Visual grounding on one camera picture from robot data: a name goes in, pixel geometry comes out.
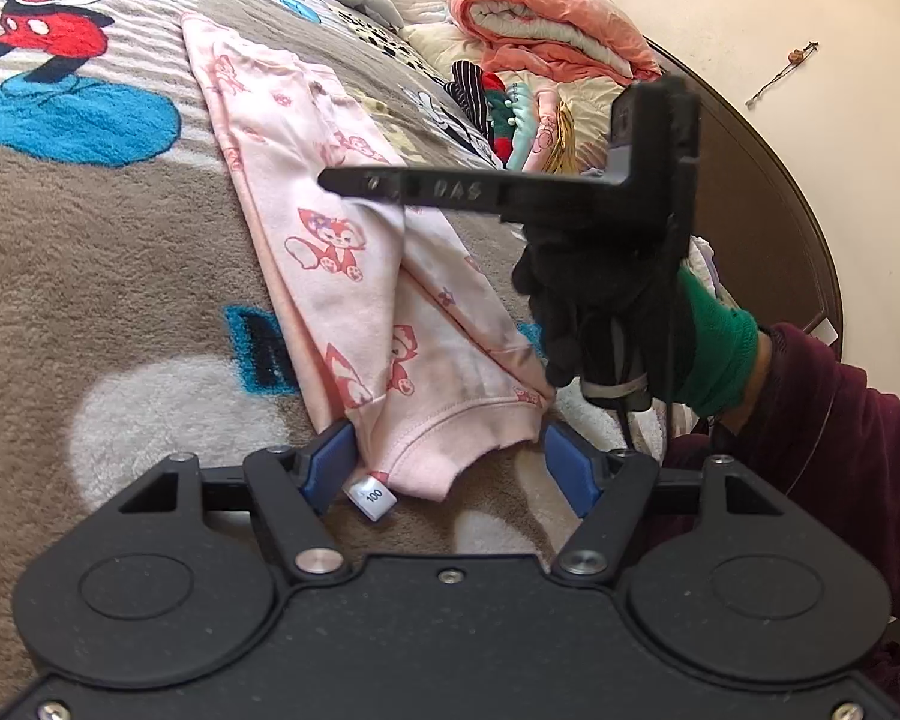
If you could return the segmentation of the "right hand black glove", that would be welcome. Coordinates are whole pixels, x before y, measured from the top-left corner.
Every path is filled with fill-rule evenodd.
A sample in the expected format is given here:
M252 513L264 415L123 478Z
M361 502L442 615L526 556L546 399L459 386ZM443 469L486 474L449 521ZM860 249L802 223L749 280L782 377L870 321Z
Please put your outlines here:
M772 344L743 309L718 302L685 267L628 263L603 232L523 228L512 281L530 301L546 377L610 385L614 330L639 355L647 390L701 416L743 419L769 371Z

